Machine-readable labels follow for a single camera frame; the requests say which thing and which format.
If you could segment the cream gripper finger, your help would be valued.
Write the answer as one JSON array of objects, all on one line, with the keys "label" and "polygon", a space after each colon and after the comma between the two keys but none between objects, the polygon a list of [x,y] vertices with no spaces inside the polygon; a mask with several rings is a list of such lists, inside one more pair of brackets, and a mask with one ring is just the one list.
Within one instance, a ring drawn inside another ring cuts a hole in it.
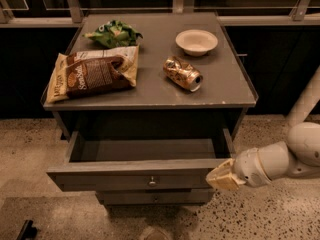
[{"label": "cream gripper finger", "polygon": [[230,158],[209,172],[206,176],[207,183],[217,189],[238,190],[245,184],[234,170],[235,160]]}]

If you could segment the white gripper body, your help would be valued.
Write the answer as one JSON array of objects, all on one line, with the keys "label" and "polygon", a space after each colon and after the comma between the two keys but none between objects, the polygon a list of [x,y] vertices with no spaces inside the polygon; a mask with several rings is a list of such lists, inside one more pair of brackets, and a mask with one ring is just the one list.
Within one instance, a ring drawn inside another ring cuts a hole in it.
[{"label": "white gripper body", "polygon": [[271,183],[263,169],[257,148],[238,154],[233,164],[233,171],[245,185],[250,187],[261,187]]}]

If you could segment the round robot base foot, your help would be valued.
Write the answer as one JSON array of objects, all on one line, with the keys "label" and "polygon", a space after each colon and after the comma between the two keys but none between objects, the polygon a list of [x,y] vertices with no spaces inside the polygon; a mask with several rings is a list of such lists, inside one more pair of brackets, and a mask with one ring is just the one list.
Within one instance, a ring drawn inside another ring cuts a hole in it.
[{"label": "round robot base foot", "polygon": [[160,229],[147,227],[141,233],[139,240],[170,240],[169,236]]}]

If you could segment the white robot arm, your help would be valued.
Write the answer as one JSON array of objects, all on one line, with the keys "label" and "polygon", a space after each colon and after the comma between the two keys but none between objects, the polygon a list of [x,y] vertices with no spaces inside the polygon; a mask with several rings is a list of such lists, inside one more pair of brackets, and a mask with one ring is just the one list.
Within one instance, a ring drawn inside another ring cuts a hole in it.
[{"label": "white robot arm", "polygon": [[207,183],[218,189],[261,187],[280,178],[316,178],[320,173],[320,125],[305,119],[320,100],[320,67],[287,116],[285,141],[252,148],[209,172]]}]

